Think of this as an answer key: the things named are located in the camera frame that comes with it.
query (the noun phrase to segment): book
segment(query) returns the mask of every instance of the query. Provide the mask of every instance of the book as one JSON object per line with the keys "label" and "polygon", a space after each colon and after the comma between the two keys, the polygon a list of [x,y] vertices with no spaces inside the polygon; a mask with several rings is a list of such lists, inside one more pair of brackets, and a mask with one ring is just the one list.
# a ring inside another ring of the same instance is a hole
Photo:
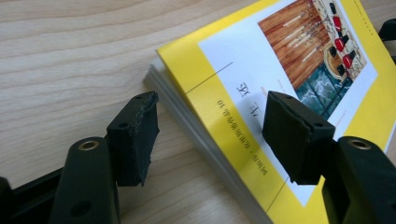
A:
{"label": "book", "polygon": [[262,138],[268,91],[385,148],[396,67],[358,0],[258,1],[160,49],[147,83],[258,223],[327,222]]}

